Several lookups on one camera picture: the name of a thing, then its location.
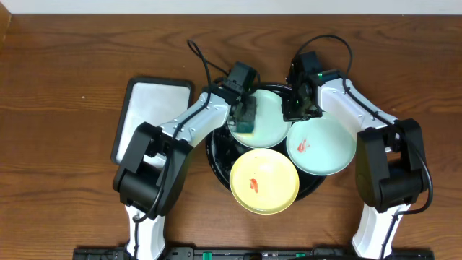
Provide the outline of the green yellow sponge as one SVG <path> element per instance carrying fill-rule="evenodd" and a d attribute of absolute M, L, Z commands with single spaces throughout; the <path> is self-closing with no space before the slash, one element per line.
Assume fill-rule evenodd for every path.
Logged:
<path fill-rule="evenodd" d="M 257 104 L 255 97 L 248 97 L 238 104 L 234 113 L 235 130 L 240 134 L 250 134 L 254 130 Z"/>

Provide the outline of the mint plate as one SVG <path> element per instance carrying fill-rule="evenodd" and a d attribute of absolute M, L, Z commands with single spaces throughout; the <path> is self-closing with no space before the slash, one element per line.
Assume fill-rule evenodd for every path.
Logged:
<path fill-rule="evenodd" d="M 256 118 L 252 132 L 236 132 L 231 119 L 227 126 L 231 135 L 242 145 L 253 149 L 270 148 L 279 144 L 286 136 L 291 123 L 283 120 L 282 98 L 268 90 L 257 90 Z"/>
<path fill-rule="evenodd" d="M 353 160 L 356 142 L 352 135 L 329 114 L 292 124 L 286 140 L 290 160 L 314 176 L 342 171 Z"/>

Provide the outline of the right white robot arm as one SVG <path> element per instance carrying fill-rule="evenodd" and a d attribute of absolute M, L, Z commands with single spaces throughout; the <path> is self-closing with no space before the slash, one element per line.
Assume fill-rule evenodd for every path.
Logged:
<path fill-rule="evenodd" d="M 291 71 L 287 83 L 285 118 L 312 121 L 327 113 L 355 137 L 356 185 L 365 205 L 352 245 L 359 257 L 388 258 L 402 217 L 424 212 L 433 199 L 420 125 L 381 111 L 339 70 Z"/>

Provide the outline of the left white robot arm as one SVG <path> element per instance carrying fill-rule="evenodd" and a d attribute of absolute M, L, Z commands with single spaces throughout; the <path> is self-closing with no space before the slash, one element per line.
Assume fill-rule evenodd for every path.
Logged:
<path fill-rule="evenodd" d="M 165 217 L 178 200 L 194 148 L 222 127 L 253 77 L 228 76 L 191 102 L 190 81 L 134 77 L 128 81 L 111 153 L 113 189 L 130 221 L 125 259 L 158 259 Z"/>

